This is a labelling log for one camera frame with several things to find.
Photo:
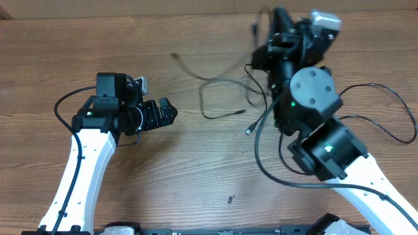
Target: table surface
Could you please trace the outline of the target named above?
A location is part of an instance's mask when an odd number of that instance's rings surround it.
[[[418,11],[338,15],[343,30],[321,62],[332,69],[337,90],[358,83],[385,84],[416,114]],[[94,85],[97,72],[146,76],[146,98],[168,97],[178,117],[174,125],[144,133],[138,145],[117,149],[104,174],[95,228],[111,221],[139,221],[146,228],[275,227],[313,223],[326,212],[350,223],[366,223],[331,190],[290,188],[261,173],[254,159],[255,135],[244,134],[263,111],[260,97],[251,97],[261,104],[253,108],[243,89],[214,84],[204,94],[208,114],[248,111],[217,120],[199,114],[201,81],[185,75],[170,53],[182,55],[203,76],[235,67],[228,76],[245,82],[241,65],[250,60],[249,26],[254,20],[254,14],[236,14],[0,21],[1,233],[36,229],[49,208],[71,139],[53,113],[54,104],[70,91]],[[255,75],[265,81],[264,74]],[[71,120],[91,94],[69,98],[60,114]],[[347,92],[343,100],[339,115],[364,115],[400,138],[412,137],[410,118],[388,91],[361,87]],[[346,123],[392,184],[418,208],[418,145],[400,144],[363,120]],[[261,138],[266,168],[285,180],[317,182],[283,167],[278,137],[270,117]],[[121,137],[121,142],[129,141],[132,138]],[[285,156],[290,160],[287,150]]]

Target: cable connector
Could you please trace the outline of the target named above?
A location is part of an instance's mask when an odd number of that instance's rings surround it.
[[[258,121],[256,121],[255,123],[251,124],[251,125],[248,127],[248,129],[246,130],[246,134],[247,134],[247,135],[251,134],[251,133],[254,131],[254,129],[255,129],[255,127],[257,126],[257,124],[258,124]]]

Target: wooden table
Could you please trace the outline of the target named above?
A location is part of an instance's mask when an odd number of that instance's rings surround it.
[[[338,15],[344,21],[342,33],[321,63],[333,70],[338,91],[358,83],[386,84],[416,114],[418,12]],[[56,119],[54,104],[70,91],[94,85],[97,72],[146,76],[146,98],[168,97],[179,114],[174,125],[144,133],[136,146],[117,149],[101,185],[95,228],[111,221],[139,221],[146,228],[274,227],[313,223],[326,212],[350,223],[366,223],[331,190],[294,189],[261,173],[254,159],[254,135],[244,131],[263,109],[248,105],[243,89],[215,84],[204,97],[208,114],[247,109],[245,114],[218,120],[199,114],[201,81],[185,75],[169,54],[183,55],[201,75],[219,74],[243,56],[249,61],[249,26],[254,20],[253,14],[237,14],[0,21],[0,233],[37,228],[69,154],[71,136]],[[241,67],[229,74],[237,80],[241,75]],[[256,76],[265,80],[262,73]],[[91,94],[71,97],[59,112],[71,120]],[[353,89],[344,101],[338,114],[368,116],[403,139],[413,135],[406,111],[385,90]],[[399,144],[369,122],[346,123],[418,208],[418,145]],[[283,167],[278,136],[270,118],[261,138],[267,169],[282,179],[316,182]],[[287,150],[285,155],[291,157]]]

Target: wooden tabletop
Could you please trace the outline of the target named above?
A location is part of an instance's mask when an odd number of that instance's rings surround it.
[[[337,90],[358,83],[385,84],[417,114],[418,11],[338,15],[344,21],[342,32],[321,62],[332,69]],[[178,117],[169,127],[144,133],[138,145],[117,149],[104,174],[95,228],[112,221],[138,221],[145,228],[275,227],[313,223],[326,212],[350,223],[366,223],[331,190],[290,188],[261,173],[253,152],[255,135],[244,131],[263,107],[252,108],[242,88],[208,87],[205,109],[212,115],[246,109],[245,114],[217,120],[199,114],[201,81],[184,74],[170,53],[182,55],[203,76],[217,75],[238,62],[228,76],[245,82],[240,77],[242,65],[250,60],[249,27],[254,20],[253,14],[236,14],[0,21],[0,233],[36,229],[50,207],[71,139],[54,115],[54,104],[70,91],[95,85],[97,72],[147,77],[146,99],[168,97]],[[263,73],[256,77],[265,84]],[[60,114],[70,121],[92,94],[69,98]],[[260,97],[251,98],[262,104]],[[343,100],[338,114],[364,115],[402,139],[412,137],[410,118],[388,91],[356,88]],[[317,182],[294,175],[279,162],[279,133],[272,123],[270,117],[261,137],[266,168],[282,179]],[[346,124],[418,208],[416,142],[400,144],[363,120]],[[130,141],[121,137],[121,143]],[[285,146],[290,141],[286,138]],[[287,150],[285,156],[291,161]],[[230,196],[235,196],[232,204]]]

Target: robotic arm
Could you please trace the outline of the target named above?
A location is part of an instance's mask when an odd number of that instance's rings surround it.
[[[72,127],[82,144],[83,158],[56,234],[93,234],[93,216],[103,174],[121,133],[139,137],[142,131],[173,123],[177,109],[167,98],[159,100],[160,108],[155,101],[144,102],[142,96],[147,92],[147,82],[143,77],[133,80],[126,74],[97,74],[96,96],[91,96],[72,119]],[[77,164],[78,145],[73,136],[67,167],[50,209],[41,220],[38,231],[22,234],[51,234]]]
[[[380,234],[418,234],[417,211],[391,185],[366,146],[334,115],[343,102],[335,92],[331,71],[314,67],[337,37],[341,24],[337,16],[318,10],[311,11],[309,19],[293,23],[284,8],[276,8],[268,42],[252,55],[253,68],[270,74],[276,127],[287,136],[299,131],[288,146],[299,167],[327,182],[328,188],[352,203]],[[324,188],[321,184],[276,181]]]

